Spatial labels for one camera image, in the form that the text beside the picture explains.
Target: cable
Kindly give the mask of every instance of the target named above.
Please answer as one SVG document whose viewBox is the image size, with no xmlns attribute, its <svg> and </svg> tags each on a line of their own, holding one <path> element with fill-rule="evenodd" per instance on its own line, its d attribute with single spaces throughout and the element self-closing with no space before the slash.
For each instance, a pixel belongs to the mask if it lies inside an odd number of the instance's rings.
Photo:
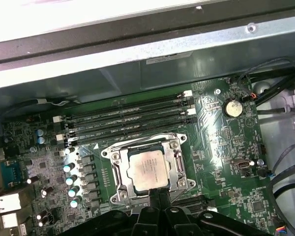
<svg viewBox="0 0 295 236">
<path fill-rule="evenodd" d="M 270 181 L 267 187 L 269 200 L 272 203 L 273 207 L 275 208 L 277 215 L 281 218 L 281 220 L 285 222 L 287 228 L 291 231 L 293 235 L 295 235 L 295 228 L 288 221 L 288 219 L 286 218 L 286 216 L 283 214 L 282 210 L 280 209 L 278 203 L 276 202 L 276 199 L 273 194 L 273 186 L 277 184 L 278 182 L 282 181 L 283 179 L 286 179 L 289 176 L 292 176 L 294 174 L 295 174 L 295 165 L 287 168 L 286 170 L 278 174 L 276 177 L 274 177 L 274 179 Z"/>
<path fill-rule="evenodd" d="M 288 190 L 295 189 L 295 183 L 287 184 L 281 188 L 279 188 L 275 193 L 274 197 L 277 199 L 281 194 L 285 193 Z"/>
<path fill-rule="evenodd" d="M 275 164 L 272 168 L 273 173 L 275 173 L 277 167 L 279 166 L 281 161 L 284 159 L 284 157 L 286 157 L 287 154 L 289 154 L 294 148 L 295 148 L 295 144 L 289 146 L 287 149 L 284 150 L 284 152 L 282 152 L 282 154 L 279 156 L 279 158 L 277 159 L 277 161 L 275 162 Z"/>
<path fill-rule="evenodd" d="M 290 108 L 290 112 L 295 113 L 295 108 Z M 290 112 L 286 111 L 285 108 L 257 110 L 258 115 L 274 115 L 274 114 L 283 114 L 283 113 L 290 113 Z"/>
<path fill-rule="evenodd" d="M 288 57 L 281 57 L 281 58 L 275 58 L 275 59 L 271 59 L 271 60 L 267 60 L 263 63 L 260 63 L 254 67 L 251 67 L 250 69 L 246 70 L 243 74 L 240 75 L 240 77 L 238 78 L 237 80 L 237 85 L 238 87 L 240 87 L 243 91 L 247 92 L 249 95 L 252 95 L 253 93 L 249 91 L 249 89 L 247 89 L 243 84 L 242 84 L 242 80 L 245 76 L 249 75 L 251 72 L 263 67 L 263 66 L 266 66 L 266 65 L 269 65 L 271 63 L 274 63 L 274 62 L 277 62 L 277 61 L 281 61 L 281 60 L 286 60 L 288 61 L 293 67 L 295 67 L 295 62 L 291 59 L 291 58 L 288 58 Z"/>
<path fill-rule="evenodd" d="M 256 101 L 256 106 L 260 106 L 261 104 L 269 101 L 271 98 L 278 95 L 284 89 L 287 89 L 288 87 L 292 86 L 294 83 L 295 83 L 295 74 L 292 74 L 284 78 L 283 80 L 275 84 L 272 88 L 259 94 L 259 98 Z"/>
<path fill-rule="evenodd" d="M 28 106 L 31 106 L 31 105 L 48 104 L 49 103 L 49 104 L 52 104 L 54 106 L 64 106 L 65 104 L 68 104 L 68 103 L 71 102 L 69 100 L 64 100 L 64 101 L 55 103 L 56 101 L 58 102 L 59 100 L 54 100 L 54 99 L 49 99 L 49 98 L 37 98 L 37 99 L 33 99 L 33 100 L 24 101 L 24 102 L 15 104 L 15 105 L 7 108 L 6 110 L 4 110 L 1 113 L 0 116 L 4 117 L 7 114 L 9 114 L 9 113 L 11 113 L 11 112 L 13 112 L 15 110 L 18 110 L 18 109 L 21 109 L 21 108 L 24 108 L 24 107 L 28 107 Z"/>
</svg>

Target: electrolytic capacitor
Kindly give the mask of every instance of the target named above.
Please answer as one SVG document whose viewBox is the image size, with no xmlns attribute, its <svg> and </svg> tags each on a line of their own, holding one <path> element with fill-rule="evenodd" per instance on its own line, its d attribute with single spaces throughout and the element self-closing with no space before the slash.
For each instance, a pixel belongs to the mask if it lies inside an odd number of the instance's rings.
<svg viewBox="0 0 295 236">
<path fill-rule="evenodd" d="M 46 130 L 45 130 L 45 129 L 37 129 L 37 130 L 35 131 L 35 133 L 36 133 L 36 135 L 37 135 L 38 137 L 41 137 L 41 136 L 43 136 L 44 134 L 46 134 Z"/>
<path fill-rule="evenodd" d="M 38 144 L 44 144 L 46 142 L 46 139 L 44 137 L 39 137 L 37 139 Z"/>
<path fill-rule="evenodd" d="M 64 151 L 64 153 L 65 154 L 70 154 L 70 153 L 73 153 L 75 151 L 75 148 L 74 147 L 69 147 L 69 148 L 67 148 L 65 151 Z"/>
<path fill-rule="evenodd" d="M 77 179 L 78 179 L 78 177 L 76 175 L 72 175 L 65 180 L 65 183 L 67 185 L 72 185 Z"/>
<path fill-rule="evenodd" d="M 38 176 L 33 176 L 33 177 L 28 178 L 28 180 L 26 180 L 26 182 L 28 184 L 31 184 L 31 183 L 35 183 L 38 180 L 39 180 L 39 177 Z"/>
<path fill-rule="evenodd" d="M 38 226 L 43 227 L 48 221 L 49 221 L 48 217 L 45 216 L 41 219 L 41 221 L 38 222 Z"/>
<path fill-rule="evenodd" d="M 69 164 L 67 164 L 67 165 L 65 165 L 65 166 L 63 167 L 63 171 L 66 172 L 66 173 L 68 173 L 68 172 L 70 172 L 74 167 L 75 167 L 75 164 L 74 164 L 73 162 L 71 162 L 71 163 L 69 163 Z"/>
<path fill-rule="evenodd" d="M 71 202 L 70 202 L 70 206 L 72 208 L 76 208 L 78 206 L 78 204 L 81 202 L 81 196 L 77 196 L 75 197 Z"/>
<path fill-rule="evenodd" d="M 41 194 L 44 195 L 44 196 L 47 196 L 47 194 L 51 193 L 53 190 L 54 190 L 53 187 L 48 187 L 45 190 L 42 190 Z"/>
<path fill-rule="evenodd" d="M 79 186 L 72 187 L 68 192 L 69 197 L 73 198 L 79 192 L 79 190 L 80 190 Z"/>
<path fill-rule="evenodd" d="M 37 147 L 30 147 L 29 148 L 29 151 L 30 152 L 37 152 Z"/>
<path fill-rule="evenodd" d="M 42 218 L 44 218 L 47 215 L 47 211 L 46 210 L 42 210 L 37 216 L 36 219 L 37 220 L 41 220 Z"/>
</svg>

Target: solid capacitor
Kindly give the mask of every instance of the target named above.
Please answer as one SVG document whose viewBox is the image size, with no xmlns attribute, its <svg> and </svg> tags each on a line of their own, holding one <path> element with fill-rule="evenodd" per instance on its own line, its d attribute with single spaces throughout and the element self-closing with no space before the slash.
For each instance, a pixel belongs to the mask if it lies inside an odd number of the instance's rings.
<svg viewBox="0 0 295 236">
<path fill-rule="evenodd" d="M 76 175 L 72 175 L 65 180 L 65 183 L 67 185 L 72 185 L 77 179 L 78 179 L 78 177 Z"/>
<path fill-rule="evenodd" d="M 74 198 L 74 199 L 70 202 L 70 206 L 71 206 L 72 208 L 76 208 L 80 202 L 81 202 L 81 197 L 80 197 L 80 196 L 77 196 L 76 198 Z"/>
<path fill-rule="evenodd" d="M 71 162 L 71 163 L 69 163 L 69 164 L 67 164 L 67 165 L 65 165 L 65 166 L 63 167 L 63 171 L 66 172 L 66 173 L 68 173 L 68 172 L 70 172 L 74 167 L 75 167 L 75 164 L 74 164 L 73 162 Z"/>
<path fill-rule="evenodd" d="M 69 197 L 73 198 L 79 192 L 79 190 L 80 190 L 79 186 L 72 187 L 68 192 Z"/>
</svg>

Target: black ram slot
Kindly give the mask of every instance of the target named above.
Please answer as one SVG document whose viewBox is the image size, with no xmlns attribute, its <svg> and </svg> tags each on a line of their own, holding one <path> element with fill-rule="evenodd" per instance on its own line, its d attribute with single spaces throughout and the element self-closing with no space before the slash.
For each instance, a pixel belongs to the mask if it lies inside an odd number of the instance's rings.
<svg viewBox="0 0 295 236">
<path fill-rule="evenodd" d="M 194 100 L 190 99 L 190 100 L 186 100 L 186 101 L 180 101 L 180 102 L 175 102 L 172 104 L 167 104 L 164 107 L 155 107 L 156 104 L 149 104 L 149 107 L 151 106 L 151 108 L 149 109 L 142 109 L 142 107 L 138 107 L 137 110 L 133 110 L 133 111 L 129 111 L 127 113 L 124 113 L 124 110 L 119 110 L 119 111 L 114 111 L 113 113 L 105 113 L 105 114 L 99 114 L 95 117 L 91 117 L 88 120 L 84 120 L 82 122 L 77 122 L 77 121 L 70 121 L 68 123 L 70 128 L 77 128 L 77 127 L 83 127 L 85 125 L 88 124 L 92 124 L 92 123 L 97 123 L 99 121 L 103 122 L 103 121 L 111 121 L 112 119 L 121 119 L 121 118 L 127 118 L 130 116 L 138 116 L 138 115 L 144 115 L 144 114 L 149 114 L 149 113 L 163 113 L 166 110 L 172 110 L 172 109 L 181 109 L 183 107 L 190 107 L 191 105 L 194 105 Z"/>
<path fill-rule="evenodd" d="M 124 136 L 128 136 L 128 135 L 142 135 L 142 132 L 148 131 L 148 130 L 159 130 L 159 129 L 164 129 L 164 128 L 169 128 L 169 127 L 174 127 L 174 126 L 178 126 L 181 124 L 191 124 L 196 122 L 196 118 L 187 118 L 187 119 L 183 119 L 183 120 L 178 120 L 172 123 L 167 123 L 167 124 L 160 124 L 158 126 L 153 126 L 153 127 L 149 127 L 149 129 L 142 129 L 142 130 L 132 130 L 132 131 L 128 131 L 128 132 L 123 132 L 123 133 L 119 133 L 119 134 L 113 134 L 113 135 L 109 135 L 109 136 L 100 136 L 98 138 L 90 138 L 90 139 L 83 139 L 83 140 L 78 140 L 78 141 L 73 141 L 72 142 L 72 146 L 78 146 L 78 145 L 83 145 L 83 144 L 89 144 L 92 142 L 99 142 L 99 141 L 105 141 L 108 139 L 112 139 L 112 138 L 120 138 L 120 137 L 124 137 Z"/>
<path fill-rule="evenodd" d="M 120 105 L 120 106 L 109 107 L 109 108 L 100 109 L 100 110 L 97 110 L 97 111 L 92 111 L 92 112 L 82 113 L 82 114 L 78 114 L 78 115 L 73 115 L 73 116 L 70 116 L 69 118 L 70 119 L 84 118 L 84 117 L 89 117 L 89 116 L 92 116 L 92 115 L 97 115 L 98 113 L 113 112 L 116 109 L 121 108 L 121 107 L 122 107 L 122 109 L 129 109 L 131 107 L 144 106 L 144 105 L 149 105 L 151 103 L 158 103 L 158 102 L 167 102 L 167 101 L 172 101 L 172 100 L 181 99 L 181 98 L 184 98 L 183 94 L 179 93 L 179 94 L 170 95 L 170 96 L 166 96 L 166 97 L 159 97 L 159 98 L 155 98 L 155 99 L 145 100 L 145 101 L 142 101 L 142 102 L 123 104 L 123 105 Z"/>
<path fill-rule="evenodd" d="M 169 121 L 172 122 L 172 121 L 184 119 L 184 118 L 186 118 L 186 116 L 181 116 L 180 114 L 178 114 L 176 116 L 170 117 Z M 97 136 L 105 136 L 105 135 L 110 135 L 110 134 L 124 133 L 127 130 L 134 130 L 134 129 L 139 130 L 142 127 L 154 126 L 154 124 L 162 123 L 162 121 L 164 121 L 163 117 L 158 118 L 158 119 L 154 119 L 154 120 L 149 120 L 146 122 L 136 122 L 135 124 L 132 124 L 132 125 L 118 126 L 116 129 L 105 128 L 101 132 L 89 132 L 89 133 L 75 136 L 75 137 L 79 140 L 82 140 L 84 138 L 81 138 L 81 137 L 84 137 L 84 136 L 91 136 L 90 138 L 93 138 L 93 137 L 97 137 Z"/>
</svg>

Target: white connector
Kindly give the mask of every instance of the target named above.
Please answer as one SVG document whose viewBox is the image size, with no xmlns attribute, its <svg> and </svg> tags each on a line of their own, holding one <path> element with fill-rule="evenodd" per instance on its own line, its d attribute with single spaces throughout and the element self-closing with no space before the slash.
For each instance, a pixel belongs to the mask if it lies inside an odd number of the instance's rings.
<svg viewBox="0 0 295 236">
<path fill-rule="evenodd" d="M 53 121 L 54 121 L 54 123 L 58 123 L 58 122 L 63 121 L 62 116 L 53 117 Z"/>
</svg>

